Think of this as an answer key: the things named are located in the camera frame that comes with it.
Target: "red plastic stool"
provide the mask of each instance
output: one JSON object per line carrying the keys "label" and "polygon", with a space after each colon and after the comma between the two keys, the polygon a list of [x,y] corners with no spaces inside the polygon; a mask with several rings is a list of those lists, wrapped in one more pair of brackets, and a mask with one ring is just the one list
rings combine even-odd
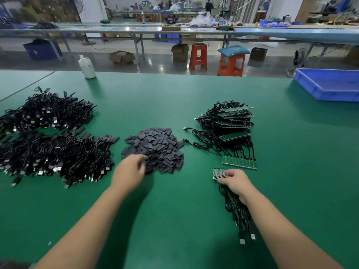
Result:
{"label": "red plastic stool", "polygon": [[[197,56],[197,51],[201,50],[201,55]],[[190,70],[194,71],[196,65],[204,65],[204,69],[207,70],[207,45],[204,43],[192,44]]]}
{"label": "red plastic stool", "polygon": [[[227,48],[218,49],[218,52],[222,54],[221,63],[218,68],[218,76],[242,76],[243,68],[245,66],[246,54],[251,52],[242,46],[234,45]],[[228,65],[223,66],[224,57],[228,58]],[[240,68],[236,67],[237,59],[242,59],[242,65]]]}
{"label": "red plastic stool", "polygon": [[[241,66],[241,68],[238,68],[238,67],[236,67],[236,61],[237,61],[237,59],[240,59],[240,58],[242,58],[242,66]],[[223,66],[222,64],[223,64],[224,55],[222,55],[221,63],[219,64],[217,75],[218,76],[219,75],[220,76],[242,76],[243,68],[245,66],[245,58],[246,58],[246,55],[244,55],[244,54],[233,55],[228,58],[228,65]]]}

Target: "concrete floor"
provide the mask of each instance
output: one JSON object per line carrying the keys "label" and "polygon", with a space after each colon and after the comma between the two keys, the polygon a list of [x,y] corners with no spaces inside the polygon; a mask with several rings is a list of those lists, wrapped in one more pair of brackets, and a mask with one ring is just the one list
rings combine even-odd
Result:
{"label": "concrete floor", "polygon": [[[0,46],[3,49],[0,52],[0,69],[21,69],[21,70],[65,70],[65,71],[79,71],[78,65],[79,54],[84,54],[92,60],[96,71],[103,72],[131,72],[131,73],[167,73],[167,74],[199,74],[199,75],[216,75],[220,54],[217,49],[222,47],[222,42],[211,41],[206,42],[208,47],[208,70],[200,66],[196,67],[195,71],[190,71],[188,67],[189,60],[184,63],[176,63],[172,60],[171,48],[174,44],[162,43],[154,41],[144,41],[144,49],[146,59],[141,61],[141,65],[135,64],[129,66],[121,66],[113,64],[109,61],[109,53],[117,50],[128,52],[135,52],[134,43],[132,40],[111,40],[102,42],[96,40],[96,45],[83,46],[79,40],[69,40],[70,49],[73,52],[74,59],[71,58],[67,51],[65,44],[60,43],[61,51],[64,53],[63,61],[57,59],[51,61],[33,61],[25,52],[22,44],[31,42],[32,39],[20,38],[0,38]],[[256,62],[249,60],[247,56],[245,61],[245,69],[243,76],[252,77],[287,77],[285,73],[286,68],[293,67],[294,52],[299,48],[308,48],[308,43],[242,43],[231,42],[231,45],[241,45],[249,50],[253,47],[267,48],[267,56],[263,62]],[[330,69],[358,69],[357,67],[341,63],[346,51],[337,49],[339,46],[330,47],[322,59],[319,68]],[[315,46],[310,56],[317,56],[321,54],[323,46]],[[308,68],[314,67],[319,57],[309,59],[307,63]]]}

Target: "white plastic bag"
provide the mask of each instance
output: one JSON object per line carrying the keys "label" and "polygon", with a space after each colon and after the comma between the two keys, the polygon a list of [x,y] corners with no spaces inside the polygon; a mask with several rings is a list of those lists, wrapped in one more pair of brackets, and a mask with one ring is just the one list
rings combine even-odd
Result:
{"label": "white plastic bag", "polygon": [[171,5],[171,7],[169,8],[169,10],[166,11],[171,11],[171,12],[178,12],[179,11],[179,7],[176,4]]}
{"label": "white plastic bag", "polygon": [[214,18],[210,15],[209,12],[201,13],[197,17],[195,17],[188,25],[190,27],[211,27],[215,22]]}

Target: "white plastic bottle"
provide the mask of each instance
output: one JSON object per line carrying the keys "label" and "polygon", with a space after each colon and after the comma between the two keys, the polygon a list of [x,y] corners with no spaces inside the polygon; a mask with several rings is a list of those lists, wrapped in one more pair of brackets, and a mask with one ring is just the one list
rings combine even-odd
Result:
{"label": "white plastic bottle", "polygon": [[146,24],[145,13],[143,13],[143,11],[141,12],[141,17],[142,17],[142,23]]}
{"label": "white plastic bottle", "polygon": [[96,77],[95,69],[92,66],[92,62],[89,58],[80,55],[79,65],[85,78],[92,79]]}

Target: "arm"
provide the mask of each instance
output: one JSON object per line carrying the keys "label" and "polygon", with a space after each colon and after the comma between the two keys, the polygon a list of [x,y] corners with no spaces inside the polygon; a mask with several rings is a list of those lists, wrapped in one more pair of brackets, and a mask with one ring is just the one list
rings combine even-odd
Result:
{"label": "arm", "polygon": [[115,169],[111,186],[36,264],[35,269],[94,268],[122,201],[142,181],[144,155],[130,155]]}
{"label": "arm", "polygon": [[299,231],[250,182],[242,170],[226,170],[218,179],[238,194],[267,244],[275,262],[283,268],[342,268],[335,260]]}

